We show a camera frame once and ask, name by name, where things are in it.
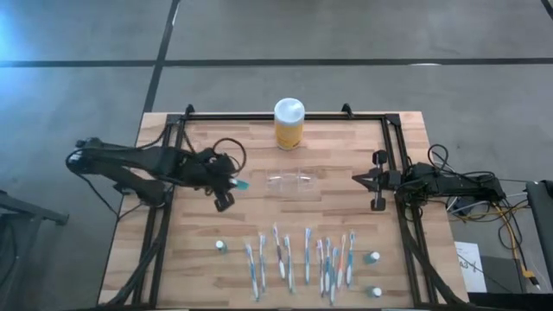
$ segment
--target wooden tabletop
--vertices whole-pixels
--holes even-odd
[[[422,113],[399,113],[409,156],[413,162],[426,162],[429,141]],[[137,145],[149,143],[159,135],[166,115],[144,115]],[[292,151],[277,148],[270,121],[195,121],[187,123],[186,131],[196,149],[210,147],[222,137],[239,140],[247,150],[247,164],[239,179],[248,181],[250,188],[233,190],[236,203],[223,213],[216,211],[213,196],[206,197],[203,191],[177,188],[162,270],[159,308],[330,308],[328,298],[319,296],[315,241],[330,237],[333,246],[340,248],[340,237],[351,230],[356,235],[353,286],[350,289],[343,287],[338,292],[335,306],[412,306],[393,196],[386,192],[386,210],[372,212],[370,200],[373,194],[351,179],[352,175],[366,173],[372,168],[372,152],[385,148],[380,123],[306,121],[303,140]],[[218,151],[223,150],[241,161],[237,146],[223,143]],[[299,188],[286,182],[283,189],[292,191],[281,191],[280,186],[268,182],[268,177],[298,172],[311,176],[312,181]],[[136,204],[136,197],[126,197],[122,213]],[[118,223],[99,302],[112,298],[136,268],[146,216],[147,207],[143,207]],[[276,245],[271,232],[274,223],[278,225],[281,244],[285,234],[290,236],[296,277],[296,293],[293,295],[278,274]],[[312,230],[309,285],[304,281],[306,227]],[[424,207],[423,227],[432,264],[452,290],[467,300],[443,205],[430,203]],[[260,301],[255,302],[245,243],[251,243],[253,247],[259,276],[260,232],[267,236],[264,248],[267,290],[261,294]],[[218,239],[228,245],[225,255],[219,254],[214,247]],[[380,252],[381,260],[371,265],[364,264],[363,256],[369,251]],[[422,271],[417,269],[417,274],[424,293]],[[147,275],[145,293],[149,293],[150,278],[151,275]],[[382,297],[367,297],[367,286],[380,287]]]

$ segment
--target small white cap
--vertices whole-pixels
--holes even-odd
[[[377,252],[377,251],[374,251],[374,252],[371,253],[371,257],[374,260],[379,260],[380,259],[380,253]]]
[[[305,116],[305,107],[295,98],[283,98],[275,105],[275,118],[283,124],[299,124],[303,116]]]
[[[380,297],[382,295],[382,289],[380,288],[374,288],[372,289],[372,294],[375,296],[375,297]]]

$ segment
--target toothbrush head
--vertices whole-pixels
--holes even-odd
[[[245,245],[245,253],[246,255],[251,256],[251,245],[249,244]]]

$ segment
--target toothbrush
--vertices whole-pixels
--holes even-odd
[[[330,304],[334,305],[336,300],[336,257],[338,256],[338,249],[336,247],[332,250],[332,267],[330,268]]]
[[[346,284],[349,288],[352,285],[353,273],[353,241],[355,241],[355,233],[349,233],[349,252],[347,253],[347,269],[346,269]]]
[[[280,242],[278,241],[277,224],[273,225],[273,236],[275,236],[275,240],[276,240],[276,253],[277,253],[276,255],[278,256],[278,269],[280,270],[280,278],[285,279],[286,271],[284,270],[283,253],[280,249]]]
[[[340,263],[338,263],[338,280],[336,281],[336,287],[340,289],[344,278],[344,247],[346,247],[346,234],[342,235],[342,253],[340,256]]]
[[[309,284],[309,239],[311,229],[305,228],[305,283]]]
[[[253,253],[251,251],[251,245],[245,245],[245,253],[248,256],[249,265],[250,265],[250,275],[251,275],[251,285],[253,286],[253,296],[256,298],[256,301],[259,301],[259,291],[257,289],[257,279],[256,279],[256,264],[253,261]]]
[[[321,297],[323,297],[325,295],[325,270],[324,270],[324,255],[323,255],[323,250],[322,250],[322,240],[318,239],[317,240],[317,257],[319,259],[319,272],[321,274],[321,280],[320,280],[320,292],[321,292]]]
[[[290,248],[290,236],[288,234],[284,237],[284,246],[288,251],[288,289],[290,293],[294,294],[294,264],[292,264],[292,250]]]
[[[330,238],[327,238],[327,262],[325,272],[325,292],[330,292]]]
[[[265,292],[265,256],[263,255],[263,247],[265,246],[266,238],[259,233],[259,268],[261,269],[261,292]]]

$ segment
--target floor tile line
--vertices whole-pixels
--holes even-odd
[[[155,60],[0,60],[0,68],[153,67]]]
[[[157,87],[162,77],[163,63],[165,57],[167,57],[167,51],[169,43],[171,42],[171,34],[175,26],[175,19],[179,10],[179,4],[181,0],[173,0],[171,2],[171,8],[167,22],[165,24],[165,30],[163,31],[162,43],[159,47],[159,53],[157,54],[156,65],[154,66],[154,72],[152,73],[152,79],[149,82],[148,93],[146,94],[146,100],[144,102],[143,112],[152,112],[154,108],[154,102],[156,101]]]
[[[550,18],[553,20],[553,6],[551,6],[550,0],[541,0],[543,6],[545,7],[545,10],[547,11],[547,14],[549,14]]]
[[[237,59],[165,60],[164,67],[331,67],[331,66],[462,66],[553,65],[553,57],[466,59]]]

